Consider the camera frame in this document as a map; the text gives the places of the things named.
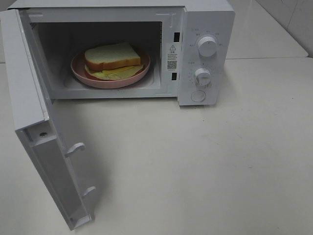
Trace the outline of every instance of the table surface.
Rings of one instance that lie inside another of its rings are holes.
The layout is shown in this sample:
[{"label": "table surface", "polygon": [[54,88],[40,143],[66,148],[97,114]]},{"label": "table surface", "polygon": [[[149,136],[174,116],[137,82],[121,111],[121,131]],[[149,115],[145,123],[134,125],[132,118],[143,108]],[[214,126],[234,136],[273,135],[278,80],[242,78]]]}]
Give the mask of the table surface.
[{"label": "table surface", "polygon": [[[307,52],[255,0],[229,0],[235,22],[227,59],[307,57]],[[4,62],[0,35],[0,63]]]},{"label": "table surface", "polygon": [[[56,101],[100,198],[75,234],[311,234],[312,74],[311,58],[227,60],[210,107]],[[4,65],[0,77],[0,234],[72,234],[15,136]]]}]

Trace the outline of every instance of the white microwave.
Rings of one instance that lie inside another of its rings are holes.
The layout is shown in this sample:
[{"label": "white microwave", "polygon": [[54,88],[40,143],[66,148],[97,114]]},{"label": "white microwave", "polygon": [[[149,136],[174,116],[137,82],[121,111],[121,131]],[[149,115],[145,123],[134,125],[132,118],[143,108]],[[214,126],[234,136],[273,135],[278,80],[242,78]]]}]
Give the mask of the white microwave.
[{"label": "white microwave", "polygon": [[[1,12],[17,136],[69,228],[88,222],[95,189],[81,188],[61,139],[53,100],[177,97],[179,105],[216,103],[235,13],[226,0],[18,0]],[[118,89],[89,87],[70,70],[90,46],[127,41],[151,66]]]}]

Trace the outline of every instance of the white knob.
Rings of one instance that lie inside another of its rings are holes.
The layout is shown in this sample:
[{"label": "white knob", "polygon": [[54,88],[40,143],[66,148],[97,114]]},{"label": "white knob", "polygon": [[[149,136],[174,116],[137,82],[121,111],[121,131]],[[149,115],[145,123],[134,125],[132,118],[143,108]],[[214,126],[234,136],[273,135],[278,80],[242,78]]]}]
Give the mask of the white knob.
[{"label": "white knob", "polygon": [[205,68],[195,71],[195,82],[197,86],[206,86],[211,82],[211,73]]},{"label": "white knob", "polygon": [[217,40],[212,36],[204,36],[198,42],[198,50],[200,55],[210,57],[217,50]]}]

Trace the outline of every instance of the pink plate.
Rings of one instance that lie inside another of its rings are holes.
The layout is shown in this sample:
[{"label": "pink plate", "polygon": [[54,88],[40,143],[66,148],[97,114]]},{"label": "pink plate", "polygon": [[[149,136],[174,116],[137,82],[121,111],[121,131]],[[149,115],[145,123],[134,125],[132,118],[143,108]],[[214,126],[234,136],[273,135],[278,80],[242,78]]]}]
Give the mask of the pink plate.
[{"label": "pink plate", "polygon": [[103,88],[103,89],[114,89],[114,88],[120,88],[120,87],[126,87],[130,84],[133,84],[137,81],[139,81],[141,78],[146,75],[146,73],[149,70],[151,59],[147,52],[145,52],[143,49],[135,48],[134,50],[137,52],[137,54],[141,58],[141,64],[143,64],[143,69],[136,73],[134,76],[117,80],[117,81],[108,81],[108,80],[101,80],[97,78],[88,78],[85,74],[85,57],[84,57],[84,51],[77,54],[71,61],[70,67],[75,75],[75,77],[80,80],[82,83],[91,86],[91,87],[97,87],[97,88]]}]

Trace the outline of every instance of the open microwave door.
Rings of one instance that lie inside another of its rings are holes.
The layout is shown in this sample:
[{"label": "open microwave door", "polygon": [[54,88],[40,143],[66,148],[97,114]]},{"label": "open microwave door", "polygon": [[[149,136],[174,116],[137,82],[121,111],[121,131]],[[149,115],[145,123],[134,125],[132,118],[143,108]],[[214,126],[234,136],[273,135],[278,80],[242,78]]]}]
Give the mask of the open microwave door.
[{"label": "open microwave door", "polygon": [[60,138],[53,105],[40,79],[45,74],[28,46],[18,10],[1,12],[1,26],[15,131],[59,208],[69,228],[91,220],[84,197],[94,189],[81,189],[70,155],[83,143],[67,148]]}]

